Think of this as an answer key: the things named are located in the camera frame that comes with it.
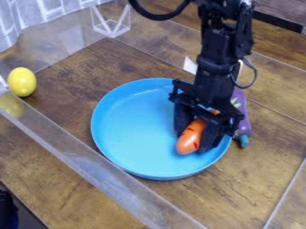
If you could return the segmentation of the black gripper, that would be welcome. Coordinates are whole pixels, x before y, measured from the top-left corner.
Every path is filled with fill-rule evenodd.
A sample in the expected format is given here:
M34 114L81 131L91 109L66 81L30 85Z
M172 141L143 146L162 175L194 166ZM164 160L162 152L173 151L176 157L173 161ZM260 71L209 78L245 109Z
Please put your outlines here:
M200 67L194 82L173 80L174 89L169 100L176 105L176 135L182 135L194 116L208 123L201 136L200 153L217 148L225 134L234 135L244 120L244 114L232 103L233 81L238 72L237 67L229 71L212 71Z

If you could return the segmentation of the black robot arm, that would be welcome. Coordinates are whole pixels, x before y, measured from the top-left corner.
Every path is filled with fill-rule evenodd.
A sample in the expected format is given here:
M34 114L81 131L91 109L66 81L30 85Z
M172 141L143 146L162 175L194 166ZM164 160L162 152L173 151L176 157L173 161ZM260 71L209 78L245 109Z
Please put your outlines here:
M217 148L226 135L236 134L244 120L232 96L254 44L253 13L254 4L245 0L198 0L202 43L197 77L192 83L173 81L170 100L176 103L177 134L196 119L206 123L198 144L202 153Z

